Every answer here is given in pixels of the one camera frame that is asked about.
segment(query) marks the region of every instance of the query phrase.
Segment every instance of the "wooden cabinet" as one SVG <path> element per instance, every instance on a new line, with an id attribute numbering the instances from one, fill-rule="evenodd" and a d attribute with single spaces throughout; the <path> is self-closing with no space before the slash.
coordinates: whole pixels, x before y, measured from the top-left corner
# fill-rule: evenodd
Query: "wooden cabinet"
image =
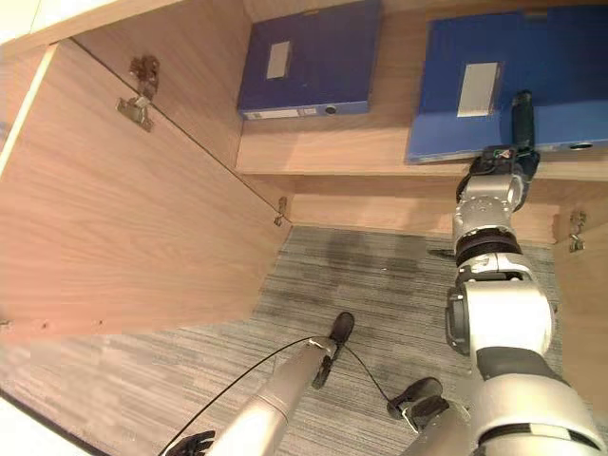
<path id="1" fill-rule="evenodd" d="M 404 164 L 427 23 L 523 5 L 386 0 L 369 114 L 243 123 L 252 20 L 343 0 L 98 3 L 1 49 L 14 89 L 1 119 L 11 130 L 0 155 L 0 339 L 244 318 L 289 220 L 449 238 L 467 163 Z M 134 95 L 129 64 L 144 54 L 161 63 L 151 133 L 115 110 Z M 280 197 L 291 213 L 276 226 Z M 588 250 L 569 254 L 582 203 Z M 606 151 L 555 155 L 514 216 L 522 242 L 557 242 L 564 370 L 606 409 L 607 203 Z"/>
<path id="2" fill-rule="evenodd" d="M 290 223 L 71 41 L 49 48 L 5 144 L 0 337 L 246 317 Z"/>
<path id="3" fill-rule="evenodd" d="M 561 240 L 553 247 L 561 290 L 563 373 L 595 412 L 608 412 L 608 198 L 563 206 Z M 570 251 L 569 215 L 587 221 L 580 237 L 585 249 Z"/>

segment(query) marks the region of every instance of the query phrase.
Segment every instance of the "cabinet door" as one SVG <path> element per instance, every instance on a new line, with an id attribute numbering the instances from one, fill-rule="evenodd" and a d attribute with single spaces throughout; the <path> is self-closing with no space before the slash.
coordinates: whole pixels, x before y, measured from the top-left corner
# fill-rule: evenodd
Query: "cabinet door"
<path id="1" fill-rule="evenodd" d="M 9 59 L 0 58 L 0 150 L 46 50 L 41 46 Z"/>
<path id="2" fill-rule="evenodd" d="M 232 169 L 250 32 L 241 0 L 203 0 L 130 17 L 74 39 L 132 85 L 131 59 L 152 53 L 161 63 L 154 106 Z"/>
<path id="3" fill-rule="evenodd" d="M 249 315 L 290 224 L 159 112 L 119 114 L 134 92 L 74 43 L 42 65 L 0 157 L 0 338 Z"/>
<path id="4" fill-rule="evenodd" d="M 608 412 L 608 223 L 583 231 L 585 250 L 570 253 L 570 241 L 554 247 L 562 296 L 563 370 L 566 380 Z"/>

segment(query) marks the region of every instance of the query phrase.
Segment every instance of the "white label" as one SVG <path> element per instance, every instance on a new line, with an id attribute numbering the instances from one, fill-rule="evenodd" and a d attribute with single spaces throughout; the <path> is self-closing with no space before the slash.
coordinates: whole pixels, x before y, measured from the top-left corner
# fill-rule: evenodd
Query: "white label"
<path id="1" fill-rule="evenodd" d="M 497 62 L 466 66 L 458 104 L 458 117 L 478 117 L 490 114 L 498 69 Z"/>
<path id="2" fill-rule="evenodd" d="M 245 113 L 247 119 L 281 119 L 284 117 L 299 117 L 297 109 L 277 109 L 274 111 L 258 111 Z"/>
<path id="3" fill-rule="evenodd" d="M 270 47 L 270 58 L 266 68 L 266 79 L 284 78 L 287 74 L 291 42 L 274 43 Z"/>
<path id="4" fill-rule="evenodd" d="M 300 114 L 303 116 L 313 116 L 316 114 L 316 107 L 303 107 L 300 109 Z"/>

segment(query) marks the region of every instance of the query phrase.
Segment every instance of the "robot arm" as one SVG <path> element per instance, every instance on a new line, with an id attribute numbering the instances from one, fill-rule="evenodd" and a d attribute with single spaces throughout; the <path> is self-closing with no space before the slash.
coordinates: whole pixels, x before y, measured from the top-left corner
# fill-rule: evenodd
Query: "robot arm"
<path id="1" fill-rule="evenodd" d="M 510 223 L 539 163 L 532 122 L 530 94 L 521 92 L 516 144 L 488 147 L 459 185 L 446 339 L 483 379 L 470 412 L 474 454 L 604 454 L 586 406 L 543 358 L 554 313 Z"/>

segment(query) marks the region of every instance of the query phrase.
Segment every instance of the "open cabinet door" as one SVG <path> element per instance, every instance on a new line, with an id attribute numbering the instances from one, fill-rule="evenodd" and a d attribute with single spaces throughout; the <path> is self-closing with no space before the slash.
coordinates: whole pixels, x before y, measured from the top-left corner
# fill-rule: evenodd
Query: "open cabinet door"
<path id="1" fill-rule="evenodd" d="M 608 200 L 604 204 L 608 209 Z M 584 250 L 570 253 L 568 239 L 554 246 L 564 377 L 595 414 L 608 416 L 608 223 L 583 231 L 581 237 Z"/>
<path id="2" fill-rule="evenodd" d="M 204 90 L 205 87 L 193 87 Z M 247 317 L 291 225 L 73 42 L 51 47 L 2 151 L 0 339 Z"/>

